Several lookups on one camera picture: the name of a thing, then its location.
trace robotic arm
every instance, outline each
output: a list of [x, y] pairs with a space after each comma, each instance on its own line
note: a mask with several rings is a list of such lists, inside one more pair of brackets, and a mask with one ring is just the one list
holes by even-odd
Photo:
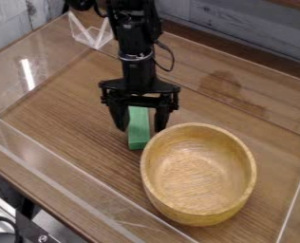
[[107, 0], [107, 14], [99, 11], [96, 0], [65, 0], [76, 10], [93, 7], [100, 17], [108, 17], [113, 38], [119, 44], [117, 58], [121, 62], [123, 78], [99, 83], [101, 103], [107, 105], [115, 126], [124, 131], [129, 122], [128, 106], [156, 109], [155, 131], [164, 129], [170, 113], [178, 110], [180, 87], [159, 80], [156, 76], [154, 45], [168, 47], [158, 40], [162, 35], [162, 20], [154, 0]]

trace bowl rim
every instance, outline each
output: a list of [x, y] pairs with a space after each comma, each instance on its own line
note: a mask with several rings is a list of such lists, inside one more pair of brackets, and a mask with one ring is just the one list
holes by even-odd
[[[156, 140], [164, 136], [167, 133], [170, 133], [171, 131], [174, 131], [175, 129], [180, 129], [183, 127], [190, 127], [190, 126], [199, 126], [199, 127], [206, 127], [210, 128], [212, 130], [215, 130], [216, 132], [223, 133], [224, 135], [227, 135], [235, 142], [236, 144], [240, 146], [240, 148], [244, 151], [244, 154], [248, 158], [248, 163], [250, 163], [250, 180], [248, 183], [246, 185], [246, 189], [240, 195], [240, 197], [230, 204], [227, 205], [227, 207], [220, 208], [220, 209], [215, 209], [215, 210], [192, 210], [190, 208], [184, 208], [184, 207], [178, 207], [175, 205], [171, 204], [170, 201], [166, 201], [162, 196], [158, 194], [156, 190], [152, 187], [152, 184], [148, 180], [147, 177], [147, 173], [146, 173], [146, 159], [148, 157], [148, 153], [152, 147], [152, 144], [156, 142]], [[140, 156], [140, 163], [139, 163], [139, 171], [140, 171], [140, 178], [142, 178], [142, 182], [143, 182], [143, 186], [146, 187], [146, 189], [150, 191], [152, 197], [164, 205], [167, 206], [170, 209], [188, 214], [188, 215], [220, 215], [224, 212], [232, 211], [232, 209], [235, 209], [238, 207], [238, 205], [243, 204], [243, 202], [247, 200], [247, 197], [251, 195], [251, 192], [254, 190], [254, 186], [256, 183], [256, 163], [255, 163], [255, 159], [254, 156], [247, 148], [247, 146], [244, 145], [244, 143], [239, 140], [239, 138], [230, 133], [228, 131], [226, 131], [223, 128], [211, 125], [211, 124], [206, 124], [206, 123], [200, 123], [200, 122], [188, 122], [188, 123], [182, 123], [174, 126], [170, 126], [168, 128], [166, 128], [160, 133], [158, 133], [154, 138], [148, 141], [148, 143], [146, 144], [146, 147], [143, 149], [143, 153]]]

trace tabletop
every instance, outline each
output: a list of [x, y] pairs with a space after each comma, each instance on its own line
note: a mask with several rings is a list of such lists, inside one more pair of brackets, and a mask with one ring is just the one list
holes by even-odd
[[[258, 164], [256, 187], [238, 215], [212, 227], [186, 227], [152, 207], [140, 183], [140, 151], [128, 150], [127, 135], [99, 101], [97, 82], [121, 75], [115, 41], [100, 51], [88, 49], [68, 40], [67, 26], [63, 17], [0, 53], [0, 62], [7, 55], [12, 62], [31, 62], [29, 52], [45, 49], [37, 60], [48, 68], [47, 75], [36, 72], [45, 82], [27, 84], [29, 94], [0, 108], [0, 144], [12, 151], [0, 145], [0, 175], [89, 242], [300, 242], [300, 78], [163, 35], [176, 65], [160, 76], [183, 87], [168, 126], [220, 126], [242, 139]], [[159, 51], [158, 60], [167, 64]], [[124, 199], [108, 201], [108, 195]]]

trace green object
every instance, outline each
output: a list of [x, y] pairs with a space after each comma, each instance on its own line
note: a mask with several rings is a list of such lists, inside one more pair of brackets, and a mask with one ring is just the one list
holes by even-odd
[[128, 148], [139, 150], [150, 141], [148, 108], [129, 106]]

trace wooden bowl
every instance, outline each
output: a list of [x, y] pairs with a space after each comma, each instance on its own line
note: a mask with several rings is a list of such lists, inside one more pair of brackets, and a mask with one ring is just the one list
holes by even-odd
[[174, 221], [210, 226], [243, 206], [256, 181], [252, 155], [223, 129], [186, 123], [163, 130], [140, 158], [144, 192]]

